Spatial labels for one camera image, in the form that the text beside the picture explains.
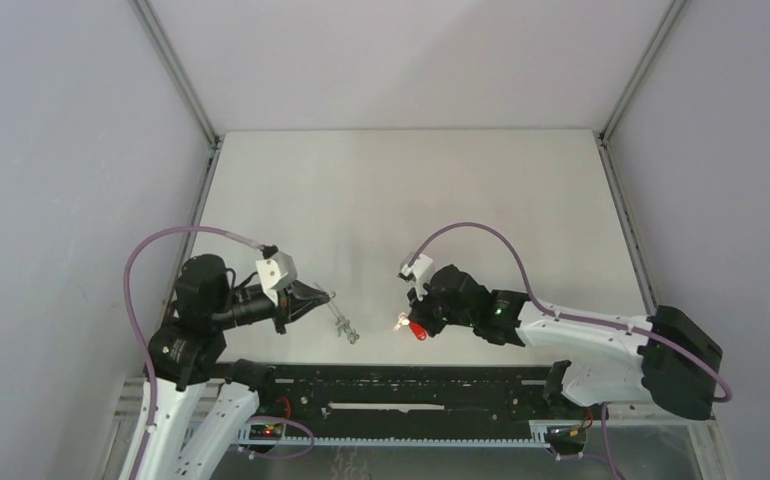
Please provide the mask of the metal disc keyring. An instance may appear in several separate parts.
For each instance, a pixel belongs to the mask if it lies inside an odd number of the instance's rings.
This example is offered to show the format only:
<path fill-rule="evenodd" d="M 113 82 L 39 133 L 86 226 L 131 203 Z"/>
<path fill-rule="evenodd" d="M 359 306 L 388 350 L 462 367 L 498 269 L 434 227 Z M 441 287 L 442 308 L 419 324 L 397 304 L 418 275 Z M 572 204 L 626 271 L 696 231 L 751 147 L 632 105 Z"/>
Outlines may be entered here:
<path fill-rule="evenodd" d="M 327 293 L 329 296 L 329 302 L 327 307 L 334 316 L 335 319 L 335 331 L 338 337 L 343 337 L 350 345 L 355 345 L 360 339 L 358 332 L 352 327 L 351 322 L 346 315 L 338 307 L 335 298 L 336 293 L 332 290 L 328 290 L 319 283 L 315 284 L 315 287 Z"/>

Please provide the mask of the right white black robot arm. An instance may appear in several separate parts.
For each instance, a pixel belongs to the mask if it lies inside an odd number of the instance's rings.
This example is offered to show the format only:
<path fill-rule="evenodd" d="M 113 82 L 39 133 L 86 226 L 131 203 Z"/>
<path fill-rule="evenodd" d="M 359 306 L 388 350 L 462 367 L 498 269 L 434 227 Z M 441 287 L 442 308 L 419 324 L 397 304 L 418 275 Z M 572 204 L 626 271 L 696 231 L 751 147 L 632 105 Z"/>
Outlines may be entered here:
<path fill-rule="evenodd" d="M 548 314 L 525 292 L 489 290 L 454 265 L 437 269 L 427 257 L 419 262 L 398 274 L 409 286 L 403 323 L 429 337 L 460 326 L 493 345 L 558 349 L 542 392 L 552 416 L 650 400 L 685 419 L 711 417 L 723 351 L 682 310 L 660 305 L 652 315 Z"/>

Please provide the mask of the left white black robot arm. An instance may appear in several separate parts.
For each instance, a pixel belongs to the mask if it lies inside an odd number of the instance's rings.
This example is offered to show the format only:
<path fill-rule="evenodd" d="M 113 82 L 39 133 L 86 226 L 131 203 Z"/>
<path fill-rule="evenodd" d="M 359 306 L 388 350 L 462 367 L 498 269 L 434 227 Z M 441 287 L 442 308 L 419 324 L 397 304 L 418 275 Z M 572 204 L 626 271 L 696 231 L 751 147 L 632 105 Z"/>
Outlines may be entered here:
<path fill-rule="evenodd" d="M 275 388 L 272 366 L 239 359 L 225 372 L 212 409 L 196 433 L 185 436 L 207 392 L 228 330 L 262 321 L 279 334 L 288 324 L 328 304 L 331 294 L 296 277 L 291 258 L 269 248 L 251 278 L 214 254 L 187 260 L 174 283 L 172 316 L 143 345 L 148 360 L 140 425 L 126 455 L 123 479 L 207 479 L 233 437 L 249 421 L 274 431 L 290 424 L 291 407 Z"/>

